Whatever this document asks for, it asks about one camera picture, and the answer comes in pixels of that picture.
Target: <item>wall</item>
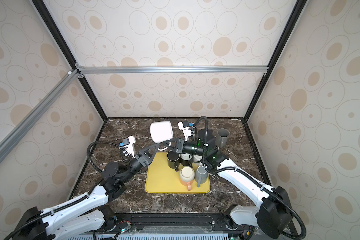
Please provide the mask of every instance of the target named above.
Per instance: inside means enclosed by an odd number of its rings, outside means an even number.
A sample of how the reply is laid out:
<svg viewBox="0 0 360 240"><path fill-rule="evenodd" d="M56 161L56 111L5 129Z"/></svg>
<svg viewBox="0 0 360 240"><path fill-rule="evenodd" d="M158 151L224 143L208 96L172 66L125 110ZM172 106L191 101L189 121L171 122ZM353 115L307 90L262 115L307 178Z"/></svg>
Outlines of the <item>wall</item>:
<svg viewBox="0 0 360 240"><path fill-rule="evenodd" d="M108 117L242 117L262 73L87 74Z"/></svg>
<svg viewBox="0 0 360 240"><path fill-rule="evenodd" d="M295 3L46 2L82 66L267 65Z"/></svg>
<svg viewBox="0 0 360 240"><path fill-rule="evenodd" d="M101 125L75 80L0 164L0 240L27 209L67 200Z"/></svg>
<svg viewBox="0 0 360 240"><path fill-rule="evenodd" d="M0 1L0 142L69 69L27 1Z"/></svg>
<svg viewBox="0 0 360 240"><path fill-rule="evenodd" d="M360 0L313 0L249 120L308 239L360 240Z"/></svg>

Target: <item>dark brown marble surface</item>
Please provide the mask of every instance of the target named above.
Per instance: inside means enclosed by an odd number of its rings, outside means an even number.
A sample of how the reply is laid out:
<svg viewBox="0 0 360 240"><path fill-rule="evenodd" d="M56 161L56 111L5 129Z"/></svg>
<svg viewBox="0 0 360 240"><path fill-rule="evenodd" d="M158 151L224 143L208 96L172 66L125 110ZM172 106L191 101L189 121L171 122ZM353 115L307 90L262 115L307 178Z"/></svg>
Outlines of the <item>dark brown marble surface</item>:
<svg viewBox="0 0 360 240"><path fill-rule="evenodd" d="M182 137L183 132L178 129L177 123L183 119L165 118L137 118L137 119L109 119L104 128L100 141L120 143L122 139L131 135L135 136L135 150L153 144L150 138L149 127L152 122L171 121L174 137ZM261 180L256 166L250 144L240 119L208 119L209 128L213 135L219 128L226 128L230 132L228 142L221 149L238 166L252 176ZM198 129L204 128L204 122L198 124ZM119 149L105 144L99 144L93 154L95 163L103 169L110 161L122 162ZM227 180L210 175L211 191L207 194L149 194L145 191L145 180L148 168L129 181L127 190L118 199L109 205L114 212L118 213L172 213L172 212L218 212L218 208L224 212L231 204L242 206L254 206L254 203L234 185ZM79 183L76 195L88 191L92 185L101 179L101 175L88 164L85 173Z"/></svg>

